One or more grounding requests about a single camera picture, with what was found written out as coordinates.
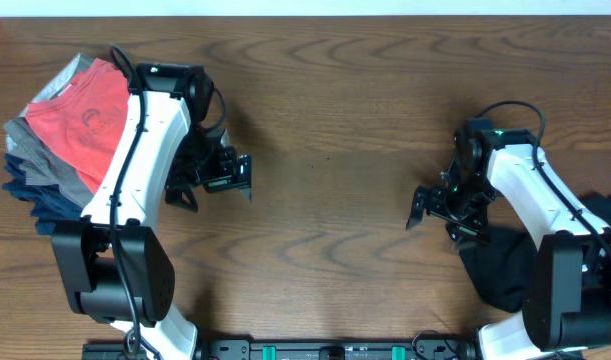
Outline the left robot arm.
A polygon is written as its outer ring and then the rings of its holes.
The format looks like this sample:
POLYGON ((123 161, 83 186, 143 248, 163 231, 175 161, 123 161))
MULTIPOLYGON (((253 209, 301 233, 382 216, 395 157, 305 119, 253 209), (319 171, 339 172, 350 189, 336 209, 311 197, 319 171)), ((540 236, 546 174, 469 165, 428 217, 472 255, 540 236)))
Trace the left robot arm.
POLYGON ((124 332, 116 359, 193 359, 198 328, 174 305, 175 271, 156 236, 159 205, 197 211, 194 188, 251 194, 252 159, 205 128, 220 93, 199 65, 132 68, 123 134, 100 189, 52 247, 71 310, 124 332))

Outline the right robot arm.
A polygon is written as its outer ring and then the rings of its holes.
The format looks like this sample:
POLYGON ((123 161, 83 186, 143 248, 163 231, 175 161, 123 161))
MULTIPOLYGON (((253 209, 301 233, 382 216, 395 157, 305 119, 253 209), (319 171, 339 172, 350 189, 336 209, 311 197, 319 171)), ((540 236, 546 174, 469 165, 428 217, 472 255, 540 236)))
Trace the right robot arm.
POLYGON ((611 227, 550 166, 527 129, 473 118, 454 133, 442 185, 415 190, 406 226, 445 220, 456 242, 488 245, 487 207, 510 203, 536 248, 524 305, 477 333, 480 359, 552 359, 611 345, 611 227))

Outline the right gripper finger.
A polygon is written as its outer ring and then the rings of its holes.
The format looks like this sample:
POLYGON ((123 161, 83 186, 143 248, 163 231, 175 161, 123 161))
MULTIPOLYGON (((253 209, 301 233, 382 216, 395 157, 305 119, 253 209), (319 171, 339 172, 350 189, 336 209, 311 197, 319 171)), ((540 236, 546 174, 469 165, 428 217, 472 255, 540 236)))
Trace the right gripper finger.
POLYGON ((463 227, 454 227, 447 230, 450 239, 455 243, 457 250, 467 250, 474 247, 487 247, 490 238, 486 233, 469 230, 463 227))
POLYGON ((424 214, 426 212, 426 209, 428 207, 429 195, 430 195, 429 188, 419 186, 415 190, 412 205, 411 205, 410 215, 408 217, 408 220, 405 226, 407 230, 410 230, 411 228, 415 227, 422 221, 424 214))

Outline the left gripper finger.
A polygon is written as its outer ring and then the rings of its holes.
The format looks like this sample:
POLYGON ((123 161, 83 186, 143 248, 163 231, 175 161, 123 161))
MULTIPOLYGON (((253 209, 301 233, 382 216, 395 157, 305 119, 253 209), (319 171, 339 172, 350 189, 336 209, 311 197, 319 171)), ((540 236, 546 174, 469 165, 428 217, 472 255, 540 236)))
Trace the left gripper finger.
POLYGON ((192 212, 198 211, 198 204, 193 193, 193 188, 188 184, 171 186, 166 189, 165 202, 192 212))
POLYGON ((252 158, 249 155, 239 157, 239 191, 248 201, 252 201, 252 158))

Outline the red soccer t-shirt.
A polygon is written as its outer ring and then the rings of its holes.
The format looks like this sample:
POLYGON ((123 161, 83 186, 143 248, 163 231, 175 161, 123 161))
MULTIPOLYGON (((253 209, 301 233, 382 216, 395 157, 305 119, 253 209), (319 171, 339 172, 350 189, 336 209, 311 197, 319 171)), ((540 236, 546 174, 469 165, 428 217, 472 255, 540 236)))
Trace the red soccer t-shirt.
POLYGON ((128 85, 110 62, 96 59, 58 97, 30 103, 25 119, 38 138, 73 167, 95 193, 110 167, 128 112, 128 85))

